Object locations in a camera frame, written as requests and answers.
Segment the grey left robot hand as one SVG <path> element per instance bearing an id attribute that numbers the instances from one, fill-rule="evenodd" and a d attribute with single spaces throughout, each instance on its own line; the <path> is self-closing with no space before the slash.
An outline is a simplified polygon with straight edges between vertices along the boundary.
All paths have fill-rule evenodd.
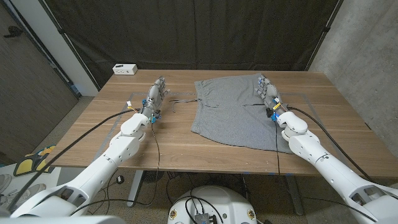
<path id="1" fill-rule="evenodd" d="M 147 98 L 142 101 L 141 114 L 148 117 L 151 123 L 154 123 L 160 116 L 160 108 L 165 96 L 170 89 L 165 89 L 165 78 L 160 76 L 149 88 Z"/>

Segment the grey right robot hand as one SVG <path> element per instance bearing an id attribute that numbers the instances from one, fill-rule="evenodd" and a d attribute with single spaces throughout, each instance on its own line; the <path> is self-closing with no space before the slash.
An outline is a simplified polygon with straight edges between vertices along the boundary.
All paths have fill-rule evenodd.
<path id="1" fill-rule="evenodd" d="M 258 78 L 258 88 L 256 88 L 255 91 L 263 100 L 264 105 L 266 106 L 267 117 L 271 118 L 271 120 L 277 121 L 277 118 L 281 114 L 288 111 L 279 92 L 277 91 L 277 88 L 264 75 L 261 75 Z"/>

